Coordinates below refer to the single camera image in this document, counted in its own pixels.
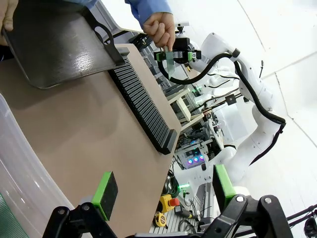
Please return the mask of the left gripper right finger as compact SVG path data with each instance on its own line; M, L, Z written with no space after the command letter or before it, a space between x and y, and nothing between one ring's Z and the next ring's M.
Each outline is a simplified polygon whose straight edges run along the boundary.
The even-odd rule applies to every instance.
M292 238L292 232L278 198L259 200L238 194L224 165L213 167L212 186L221 214L206 228L203 238L232 238L240 226L249 226L258 238Z

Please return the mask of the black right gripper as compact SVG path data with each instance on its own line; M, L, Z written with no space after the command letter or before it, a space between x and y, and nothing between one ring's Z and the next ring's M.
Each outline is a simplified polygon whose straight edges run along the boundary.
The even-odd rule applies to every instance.
M190 50L190 39L187 37L176 38L173 44L173 59L175 62L196 61L202 58L200 50ZM155 61L165 60L165 52L154 52Z

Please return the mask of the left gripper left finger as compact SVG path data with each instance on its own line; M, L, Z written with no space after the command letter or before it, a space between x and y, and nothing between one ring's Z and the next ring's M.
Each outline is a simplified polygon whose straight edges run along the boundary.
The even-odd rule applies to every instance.
M107 224L110 220L118 186L113 172L105 172L97 190L89 202L74 209L66 206L54 208L44 238L115 238L116 235Z

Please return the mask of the person's left hand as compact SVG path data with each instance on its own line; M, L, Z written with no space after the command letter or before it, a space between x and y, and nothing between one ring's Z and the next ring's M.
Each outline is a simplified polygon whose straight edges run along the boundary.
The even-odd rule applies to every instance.
M175 42L175 24L172 13L153 13L143 24L143 30L158 48L168 47L168 50L172 51Z

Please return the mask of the person's right hand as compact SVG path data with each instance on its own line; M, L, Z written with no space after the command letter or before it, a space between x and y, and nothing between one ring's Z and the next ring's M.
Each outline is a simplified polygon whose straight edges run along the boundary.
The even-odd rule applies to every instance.
M13 30L13 15L17 5L18 0L0 0L0 30Z

